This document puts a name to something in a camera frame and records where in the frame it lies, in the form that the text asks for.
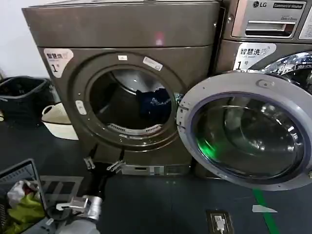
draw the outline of green floor line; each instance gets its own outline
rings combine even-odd
[[[267,207],[261,190],[254,189],[253,194],[258,204]],[[272,217],[271,213],[263,213],[264,220],[267,224],[270,234],[279,234],[277,225]]]

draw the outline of white wall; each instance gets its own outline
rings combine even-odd
[[[21,9],[57,1],[0,0],[0,73],[4,77],[49,77]]]

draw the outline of front panel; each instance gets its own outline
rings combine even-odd
[[[37,46],[183,47],[213,44],[217,1],[92,2],[23,9]]]
[[[227,3],[222,38],[310,43],[311,5],[311,0],[233,0]]]
[[[302,1],[240,0],[232,36],[292,38],[305,6]]]

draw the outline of blue cloth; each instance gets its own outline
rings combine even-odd
[[[163,124],[168,120],[171,113],[171,100],[166,89],[146,93],[137,90],[136,98],[142,118],[154,121],[155,124]]]

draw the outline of door window glass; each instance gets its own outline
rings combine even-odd
[[[152,134],[171,114],[171,99],[159,80],[131,69],[100,76],[90,92],[90,104],[107,127],[130,135]]]
[[[207,160],[241,177],[280,176],[304,154],[303,137],[289,115],[247,96],[205,104],[193,118],[193,133]]]

